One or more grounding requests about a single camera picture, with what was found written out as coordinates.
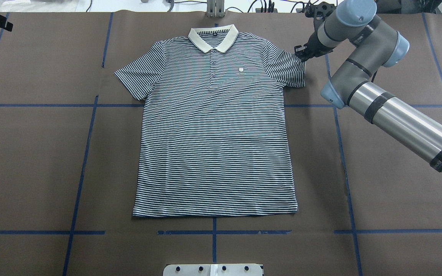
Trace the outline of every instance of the silver metal tube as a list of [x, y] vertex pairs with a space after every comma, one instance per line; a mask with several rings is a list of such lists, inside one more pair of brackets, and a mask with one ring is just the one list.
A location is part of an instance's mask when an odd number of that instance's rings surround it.
[[349, 106], [442, 173], [441, 124], [372, 82], [356, 90]]

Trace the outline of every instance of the shirt sleeve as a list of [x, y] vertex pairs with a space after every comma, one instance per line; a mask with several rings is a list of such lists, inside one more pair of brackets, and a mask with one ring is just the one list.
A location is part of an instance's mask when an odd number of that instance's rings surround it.
[[153, 91], [154, 84], [161, 80], [164, 68], [165, 49], [158, 41], [146, 54], [117, 70], [115, 75], [135, 99], [142, 100]]
[[274, 81], [294, 88], [305, 87], [305, 62], [295, 54], [279, 49], [267, 41], [263, 61], [267, 74]]

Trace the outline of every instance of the striped shirt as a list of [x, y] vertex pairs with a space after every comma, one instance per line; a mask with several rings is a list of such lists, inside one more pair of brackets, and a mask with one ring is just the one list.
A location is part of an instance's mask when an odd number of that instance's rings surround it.
[[283, 88], [303, 87], [304, 71], [234, 25], [155, 42], [117, 70], [145, 100], [133, 215], [296, 212]]

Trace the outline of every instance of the light blue cap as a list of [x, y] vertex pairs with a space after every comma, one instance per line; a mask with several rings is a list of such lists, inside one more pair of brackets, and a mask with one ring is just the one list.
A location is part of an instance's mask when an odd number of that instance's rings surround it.
[[391, 67], [397, 64], [409, 51], [410, 43], [398, 31], [397, 33], [398, 39], [395, 49], [393, 50], [393, 53], [391, 53], [390, 58], [388, 58], [388, 61], [383, 64], [383, 67]]
[[373, 0], [345, 0], [337, 6], [335, 14], [346, 26], [365, 26], [376, 14], [376, 3]]
[[344, 102], [340, 98], [339, 94], [337, 94], [337, 91], [335, 91], [335, 88], [330, 81], [323, 86], [320, 95], [329, 103], [335, 105], [336, 108], [342, 109], [344, 107]]

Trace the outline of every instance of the white collar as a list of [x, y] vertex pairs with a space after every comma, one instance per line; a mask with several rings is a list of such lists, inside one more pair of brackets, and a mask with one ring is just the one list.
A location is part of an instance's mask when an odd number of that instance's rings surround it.
[[[219, 30], [228, 30], [228, 34], [223, 39], [221, 44], [219, 44], [216, 47], [212, 47], [211, 45], [207, 44], [207, 42], [205, 42], [198, 34], [200, 32], [205, 32], [205, 31], [207, 32], [212, 31], [213, 33], [215, 33], [216, 31]], [[233, 43], [235, 43], [237, 36], [238, 36], [238, 30], [233, 24], [228, 26], [216, 27], [216, 28], [192, 28], [189, 33], [189, 39], [191, 40], [191, 42], [204, 53], [209, 52], [211, 49], [216, 49], [221, 53], [226, 53], [226, 51], [228, 51], [228, 49], [233, 45]]]

